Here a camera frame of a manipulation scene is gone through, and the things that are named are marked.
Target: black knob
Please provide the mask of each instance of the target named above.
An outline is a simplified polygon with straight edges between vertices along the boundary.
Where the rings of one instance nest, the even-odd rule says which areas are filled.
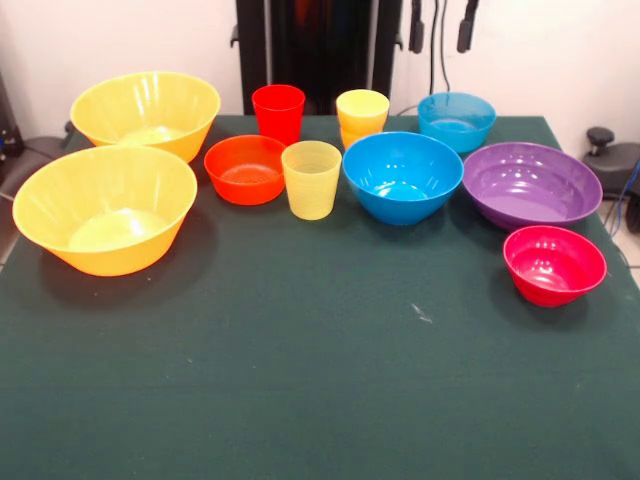
[[[591,127],[587,130],[587,138],[594,147],[606,147],[607,143],[613,142],[615,136],[608,128]]]

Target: blue cable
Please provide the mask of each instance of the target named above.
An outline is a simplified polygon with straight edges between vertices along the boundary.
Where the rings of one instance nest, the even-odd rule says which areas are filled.
[[[638,160],[636,162],[635,167],[633,167],[633,171],[631,172],[631,175],[629,176],[629,180],[627,180],[626,185],[624,186],[624,188],[622,189],[622,192],[620,193],[620,197],[618,197],[617,200],[617,214],[616,214],[616,218],[613,221],[612,225],[611,225],[611,230],[609,231],[609,235],[611,237],[614,237],[616,235],[616,233],[618,233],[618,230],[620,230],[620,225],[622,224],[622,203],[624,200],[624,196],[627,194],[627,192],[629,191],[629,189],[633,186],[633,184],[636,182],[636,180],[638,179],[638,175],[640,174],[640,160]]]

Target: large yellow bowl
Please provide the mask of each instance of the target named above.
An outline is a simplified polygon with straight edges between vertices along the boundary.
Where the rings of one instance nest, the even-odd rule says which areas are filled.
[[[171,72],[112,78],[71,107],[71,121],[95,145],[150,145],[190,162],[220,110],[204,80]]]
[[[34,173],[16,195],[13,219],[25,237],[78,270],[125,275],[167,252],[197,189],[176,155],[96,147]]]

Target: pink bowl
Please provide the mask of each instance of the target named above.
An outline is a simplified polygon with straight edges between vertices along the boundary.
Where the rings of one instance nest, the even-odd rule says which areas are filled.
[[[516,230],[505,240],[502,253],[516,288],[540,307],[570,303],[600,285],[607,274],[598,247],[560,227]]]

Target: light blue bowl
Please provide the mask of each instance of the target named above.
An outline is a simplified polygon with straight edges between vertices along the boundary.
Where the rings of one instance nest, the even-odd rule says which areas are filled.
[[[462,181],[460,156],[417,133],[386,132],[345,152],[344,174],[360,204],[390,225],[413,225],[449,199]]]
[[[436,93],[418,105],[420,131],[449,145],[456,152],[470,152],[482,145],[496,121],[496,111],[468,93]]]

